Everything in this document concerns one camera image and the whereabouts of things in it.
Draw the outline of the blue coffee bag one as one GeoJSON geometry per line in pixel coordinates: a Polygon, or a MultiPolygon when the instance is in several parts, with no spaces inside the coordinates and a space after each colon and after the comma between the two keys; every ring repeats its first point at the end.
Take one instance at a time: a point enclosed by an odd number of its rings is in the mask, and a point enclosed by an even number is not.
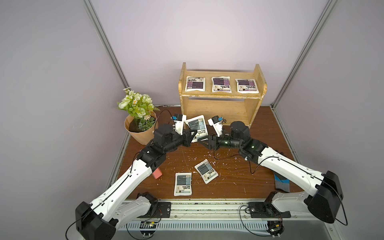
{"type": "Polygon", "coordinates": [[[190,130],[196,130],[197,134],[194,136],[192,143],[196,143],[198,139],[208,136],[208,130],[204,115],[200,115],[189,120],[186,120],[186,124],[190,130]]]}

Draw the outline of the purple coffee bag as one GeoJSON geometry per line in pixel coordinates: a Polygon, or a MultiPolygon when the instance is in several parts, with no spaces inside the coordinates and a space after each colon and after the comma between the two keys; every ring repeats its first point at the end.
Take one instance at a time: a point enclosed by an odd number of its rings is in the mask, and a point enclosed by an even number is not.
{"type": "Polygon", "coordinates": [[[223,92],[223,93],[231,93],[231,83],[230,83],[231,78],[228,76],[223,76],[223,77],[212,77],[212,92],[213,93],[218,93],[218,92],[223,92]]]}
{"type": "Polygon", "coordinates": [[[255,79],[235,79],[237,92],[240,94],[258,94],[259,88],[255,79]]]}
{"type": "Polygon", "coordinates": [[[201,91],[204,92],[206,90],[206,79],[203,77],[186,77],[186,92],[191,91],[201,91]]]}

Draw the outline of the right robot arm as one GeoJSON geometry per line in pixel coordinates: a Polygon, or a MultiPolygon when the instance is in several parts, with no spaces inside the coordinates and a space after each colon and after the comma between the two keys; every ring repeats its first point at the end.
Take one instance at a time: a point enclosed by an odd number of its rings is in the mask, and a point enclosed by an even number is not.
{"type": "Polygon", "coordinates": [[[343,191],[338,175],[307,168],[253,139],[250,129],[240,121],[231,123],[231,133],[198,138],[198,143],[210,150],[237,149],[246,161],[268,168],[302,189],[299,193],[271,193],[267,205],[275,212],[311,213],[317,219],[333,224],[339,209],[343,209],[343,191]]]}

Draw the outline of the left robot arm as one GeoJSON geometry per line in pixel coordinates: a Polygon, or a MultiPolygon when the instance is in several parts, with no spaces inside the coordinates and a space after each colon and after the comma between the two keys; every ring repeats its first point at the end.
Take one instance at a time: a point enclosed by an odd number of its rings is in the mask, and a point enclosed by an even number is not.
{"type": "Polygon", "coordinates": [[[137,154],[129,169],[91,203],[82,202],[76,210],[76,230],[80,240],[110,240],[130,221],[155,211],[157,199],[144,193],[126,205],[122,203],[166,160],[167,153],[189,147],[196,130],[178,133],[169,124],[159,126],[154,138],[137,154]]]}

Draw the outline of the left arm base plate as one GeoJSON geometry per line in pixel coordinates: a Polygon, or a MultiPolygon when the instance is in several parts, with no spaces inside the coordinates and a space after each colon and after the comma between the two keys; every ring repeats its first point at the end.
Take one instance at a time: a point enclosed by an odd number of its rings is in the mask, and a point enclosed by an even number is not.
{"type": "Polygon", "coordinates": [[[157,202],[154,205],[151,205],[149,211],[142,216],[139,216],[138,219],[150,219],[150,218],[169,218],[171,215],[171,202],[157,202]]]}

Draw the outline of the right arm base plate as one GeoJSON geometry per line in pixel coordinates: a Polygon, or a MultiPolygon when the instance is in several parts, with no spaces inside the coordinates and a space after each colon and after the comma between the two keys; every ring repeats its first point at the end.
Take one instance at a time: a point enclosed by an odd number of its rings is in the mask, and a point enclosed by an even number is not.
{"type": "Polygon", "coordinates": [[[290,212],[279,212],[269,203],[264,202],[249,202],[246,212],[251,215],[251,218],[291,218],[290,212]]]}

